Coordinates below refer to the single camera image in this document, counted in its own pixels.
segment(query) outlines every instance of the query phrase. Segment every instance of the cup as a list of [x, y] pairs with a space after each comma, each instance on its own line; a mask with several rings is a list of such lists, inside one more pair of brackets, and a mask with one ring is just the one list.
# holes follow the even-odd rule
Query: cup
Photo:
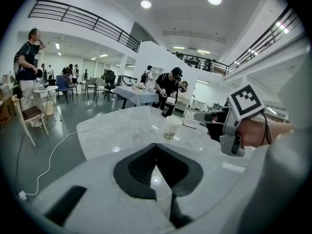
[[165, 120], [162, 136], [165, 140], [172, 140], [182, 125], [182, 120], [175, 116], [168, 116]]

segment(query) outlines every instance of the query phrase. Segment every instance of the white sign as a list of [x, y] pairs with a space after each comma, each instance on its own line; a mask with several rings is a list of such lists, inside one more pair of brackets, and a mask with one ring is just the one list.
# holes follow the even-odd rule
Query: white sign
[[187, 110], [186, 111], [186, 114], [185, 114], [185, 118], [184, 118], [184, 121], [183, 121], [183, 125], [184, 126], [187, 126], [187, 127], [192, 127], [192, 128], [197, 128], [198, 126], [198, 121], [197, 120], [194, 120], [194, 115], [196, 114], [196, 112], [192, 112], [190, 110]]
[[250, 83], [235, 89], [231, 92], [229, 98], [238, 120], [253, 115], [265, 108], [265, 105]]

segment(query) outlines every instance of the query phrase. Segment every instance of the trash can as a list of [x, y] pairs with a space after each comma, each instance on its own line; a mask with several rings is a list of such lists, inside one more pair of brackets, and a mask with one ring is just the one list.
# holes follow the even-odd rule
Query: trash can
[[53, 114], [53, 101], [48, 101], [42, 104], [44, 112], [50, 116]]

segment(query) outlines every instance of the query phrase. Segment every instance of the concrete floor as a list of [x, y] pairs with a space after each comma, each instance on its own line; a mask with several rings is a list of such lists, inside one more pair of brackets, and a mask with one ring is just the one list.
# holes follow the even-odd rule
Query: concrete floor
[[[74, 95], [74, 102], [69, 100], [66, 104], [64, 95], [61, 97], [61, 104], [54, 97], [57, 109], [63, 121], [51, 121], [51, 117], [46, 120], [46, 125], [50, 136], [47, 136], [44, 129], [30, 127], [30, 134], [36, 143], [34, 147], [30, 139], [25, 136], [22, 149], [19, 155], [19, 171], [17, 179], [17, 192], [35, 193], [37, 177], [44, 173], [49, 167], [49, 156], [55, 146], [61, 142], [66, 135], [76, 131], [78, 123], [98, 115], [110, 113], [122, 108], [123, 100], [110, 101], [104, 100], [104, 95], [99, 94], [97, 103], [93, 101], [91, 91], [89, 99], [78, 91], [78, 97]], [[126, 107], [133, 107], [131, 101], [127, 101]], [[183, 113], [175, 111], [175, 115], [182, 117]], [[18, 117], [14, 117], [11, 122], [4, 126], [4, 133], [0, 134], [0, 162], [8, 179], [9, 184], [14, 188], [15, 173], [17, 169], [17, 154], [24, 130]], [[72, 170], [86, 159], [82, 152], [78, 136], [69, 136], [61, 145], [58, 146], [51, 159], [51, 170], [39, 180], [39, 192], [50, 183]]]

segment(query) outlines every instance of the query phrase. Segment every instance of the black metal railing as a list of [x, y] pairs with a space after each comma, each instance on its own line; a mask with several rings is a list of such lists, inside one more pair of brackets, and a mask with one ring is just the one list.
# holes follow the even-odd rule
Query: black metal railing
[[297, 14], [293, 9], [287, 6], [276, 21], [254, 42], [254, 44], [229, 65], [227, 74], [272, 46], [299, 23], [300, 19]]
[[228, 66], [217, 62], [215, 60], [210, 60], [202, 57], [185, 55], [182, 53], [172, 53], [182, 61], [184, 61], [187, 65], [193, 68], [202, 69], [208, 72], [217, 73], [222, 76], [225, 76], [228, 70]]
[[140, 42], [108, 20], [84, 9], [62, 2], [36, 0], [29, 18], [45, 18], [72, 23], [120, 42], [137, 52]]

